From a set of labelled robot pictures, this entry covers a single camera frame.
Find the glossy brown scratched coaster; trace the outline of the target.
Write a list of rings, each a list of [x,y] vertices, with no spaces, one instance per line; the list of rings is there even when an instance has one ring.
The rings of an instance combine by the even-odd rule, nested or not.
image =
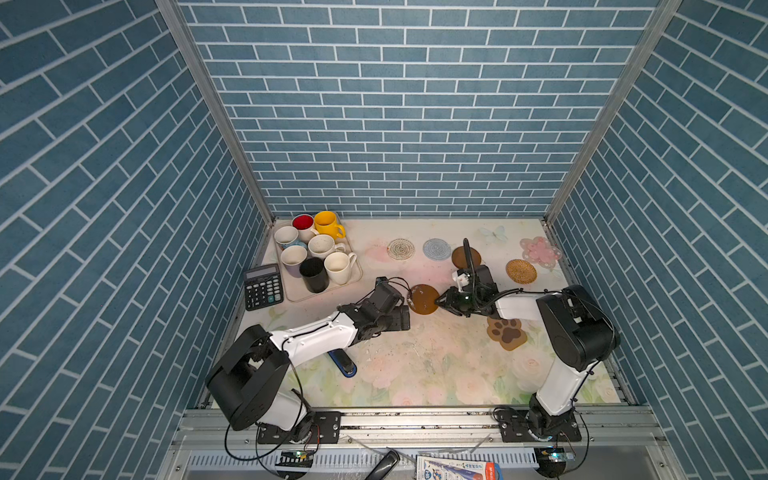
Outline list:
[[[410,288],[407,304],[416,314],[430,315],[438,309],[435,301],[439,296],[438,291],[431,285],[417,284]]]

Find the dark brown wooden coaster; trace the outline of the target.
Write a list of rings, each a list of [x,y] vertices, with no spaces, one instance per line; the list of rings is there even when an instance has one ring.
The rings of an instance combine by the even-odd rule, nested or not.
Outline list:
[[[479,265],[481,265],[482,257],[480,253],[472,247],[469,248],[469,252],[472,258],[473,265],[475,267],[478,267]],[[463,247],[458,247],[453,250],[451,255],[451,261],[457,269],[466,269],[469,267],[469,264],[466,258],[466,252]]]

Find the cork paw coaster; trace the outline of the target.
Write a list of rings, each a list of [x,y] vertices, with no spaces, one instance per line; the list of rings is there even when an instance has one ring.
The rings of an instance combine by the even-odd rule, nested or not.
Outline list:
[[[514,351],[524,345],[528,339],[520,319],[488,317],[486,332],[491,340],[498,342],[506,351]]]

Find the light blue woven coaster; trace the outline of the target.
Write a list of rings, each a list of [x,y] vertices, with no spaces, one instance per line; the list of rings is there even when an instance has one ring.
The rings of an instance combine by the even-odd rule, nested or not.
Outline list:
[[[443,261],[449,259],[452,255],[450,244],[440,238],[431,238],[424,242],[422,251],[424,255],[433,261]]]

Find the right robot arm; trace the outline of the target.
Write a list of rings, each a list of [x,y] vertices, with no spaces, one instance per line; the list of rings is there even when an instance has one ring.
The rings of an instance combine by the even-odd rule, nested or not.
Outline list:
[[[456,316],[489,317],[498,331],[519,314],[543,323],[556,359],[532,397],[533,415],[555,418],[570,413],[587,376],[618,346],[611,320],[581,285],[541,292],[500,291],[485,265],[460,269],[452,278],[454,285],[434,301],[439,308]]]

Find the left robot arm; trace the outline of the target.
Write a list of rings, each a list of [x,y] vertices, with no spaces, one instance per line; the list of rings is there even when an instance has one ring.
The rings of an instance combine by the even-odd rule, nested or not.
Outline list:
[[[232,430],[264,424],[303,437],[312,410],[302,392],[281,390],[287,373],[328,352],[409,329],[406,300],[379,278],[363,299],[317,321],[280,331],[247,328],[212,367],[205,385]]]

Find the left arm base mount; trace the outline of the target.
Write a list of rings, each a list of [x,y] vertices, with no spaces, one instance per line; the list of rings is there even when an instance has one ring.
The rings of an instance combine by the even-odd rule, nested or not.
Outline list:
[[[341,427],[339,411],[313,411],[301,419],[291,430],[260,424],[259,444],[337,444]]]

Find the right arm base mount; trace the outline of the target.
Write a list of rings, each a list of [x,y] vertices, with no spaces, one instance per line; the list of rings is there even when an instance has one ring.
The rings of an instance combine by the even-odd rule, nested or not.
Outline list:
[[[582,440],[575,412],[551,416],[544,411],[496,407],[491,417],[497,422],[504,443],[554,442]]]

